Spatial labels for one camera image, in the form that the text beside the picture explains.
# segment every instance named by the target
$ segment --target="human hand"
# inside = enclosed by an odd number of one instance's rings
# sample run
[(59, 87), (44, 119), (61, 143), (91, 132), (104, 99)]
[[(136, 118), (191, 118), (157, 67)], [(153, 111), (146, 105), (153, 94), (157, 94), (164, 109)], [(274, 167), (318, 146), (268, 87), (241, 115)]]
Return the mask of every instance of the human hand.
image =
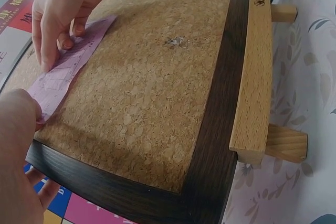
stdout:
[(47, 180), (39, 193), (33, 186), (45, 176), (36, 169), (24, 173), (25, 158), (41, 125), (41, 107), (22, 89), (0, 97), (0, 216), (2, 223), (42, 224), (43, 213), (59, 185)]
[(101, 0), (35, 0), (33, 3), (33, 44), (36, 57), (44, 72), (48, 72), (57, 59), (59, 51), (73, 47), (72, 33), (81, 37), (92, 10)]

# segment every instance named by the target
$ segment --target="paper sheet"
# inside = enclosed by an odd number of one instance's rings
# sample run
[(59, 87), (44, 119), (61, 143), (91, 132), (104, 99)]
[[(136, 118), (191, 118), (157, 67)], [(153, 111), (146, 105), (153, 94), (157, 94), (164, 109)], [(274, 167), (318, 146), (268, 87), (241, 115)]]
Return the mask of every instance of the paper sheet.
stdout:
[(101, 42), (107, 29), (115, 20), (115, 16), (86, 25), (83, 38), (72, 38), (74, 47), (62, 51), (55, 67), (43, 73), (28, 89), (28, 93), (40, 104), (42, 119), (46, 122), (57, 109), (66, 95), (69, 85), (78, 71), (88, 62), (96, 47)]

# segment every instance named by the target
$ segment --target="light wooden stand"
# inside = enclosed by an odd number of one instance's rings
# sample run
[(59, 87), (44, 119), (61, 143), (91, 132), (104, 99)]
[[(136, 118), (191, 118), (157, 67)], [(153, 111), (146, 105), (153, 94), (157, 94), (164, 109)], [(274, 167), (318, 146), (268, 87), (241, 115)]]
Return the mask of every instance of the light wooden stand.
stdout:
[(249, 0), (240, 91), (229, 148), (244, 163), (260, 164), (265, 154), (294, 163), (307, 155), (307, 134), (269, 124), (272, 84), (272, 22), (294, 22), (292, 5)]

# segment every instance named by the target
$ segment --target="wooden frame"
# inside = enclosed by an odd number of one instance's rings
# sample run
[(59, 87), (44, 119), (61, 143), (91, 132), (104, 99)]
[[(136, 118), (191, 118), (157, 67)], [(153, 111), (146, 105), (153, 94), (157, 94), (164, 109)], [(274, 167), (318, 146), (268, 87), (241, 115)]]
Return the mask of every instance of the wooden frame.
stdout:
[(230, 0), (212, 85), (181, 194), (92, 167), (34, 140), (27, 161), (90, 202), (139, 224), (221, 223), (237, 163), (229, 150), (249, 0)]

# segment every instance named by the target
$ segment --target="cork board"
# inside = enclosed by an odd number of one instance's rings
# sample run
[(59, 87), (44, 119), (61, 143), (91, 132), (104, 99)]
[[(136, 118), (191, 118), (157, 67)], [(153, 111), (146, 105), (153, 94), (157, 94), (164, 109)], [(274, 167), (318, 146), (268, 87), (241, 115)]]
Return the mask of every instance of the cork board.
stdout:
[[(90, 19), (118, 19), (35, 138), (108, 172), (180, 192), (228, 3), (103, 0)], [(181, 43), (171, 44), (177, 37)], [(39, 74), (29, 48), (5, 91), (28, 89)]]

